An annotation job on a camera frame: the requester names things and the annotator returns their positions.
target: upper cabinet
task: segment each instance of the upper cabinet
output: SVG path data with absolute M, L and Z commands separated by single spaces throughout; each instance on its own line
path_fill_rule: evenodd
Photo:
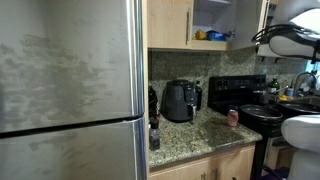
M 148 0 L 148 47 L 233 50 L 253 46 L 266 24 L 269 0 Z M 232 34 L 227 41 L 195 40 L 197 30 Z

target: stainless steel refrigerator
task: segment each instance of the stainless steel refrigerator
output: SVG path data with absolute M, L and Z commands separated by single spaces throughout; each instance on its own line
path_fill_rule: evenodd
M 139 0 L 0 0 L 0 179 L 143 180 Z

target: kitchen sink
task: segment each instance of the kitchen sink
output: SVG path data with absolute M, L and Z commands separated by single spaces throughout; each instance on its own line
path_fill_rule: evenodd
M 304 104 L 312 104 L 315 106 L 320 106 L 320 97 L 303 97 L 299 99 L 294 99 L 291 100 L 292 102 L 297 102 L 297 103 L 304 103 Z

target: granite backsplash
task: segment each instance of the granite backsplash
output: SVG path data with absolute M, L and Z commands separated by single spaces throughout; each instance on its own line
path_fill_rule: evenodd
M 266 74 L 267 81 L 277 78 L 281 86 L 304 72 L 306 60 L 257 57 L 255 48 L 228 52 L 149 51 L 149 82 L 161 100 L 166 82 L 173 79 L 200 81 L 202 106 L 207 106 L 208 80 L 212 76 Z

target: black frying pan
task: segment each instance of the black frying pan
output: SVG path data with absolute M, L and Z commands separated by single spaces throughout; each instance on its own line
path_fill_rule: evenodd
M 282 113 L 275 109 L 258 106 L 258 105 L 243 105 L 240 107 L 240 111 L 263 123 L 279 123 L 282 118 Z
M 320 107 L 312 104 L 303 104 L 296 102 L 279 102 L 278 107 L 280 111 L 284 111 L 289 115 L 308 115 L 320 114 Z

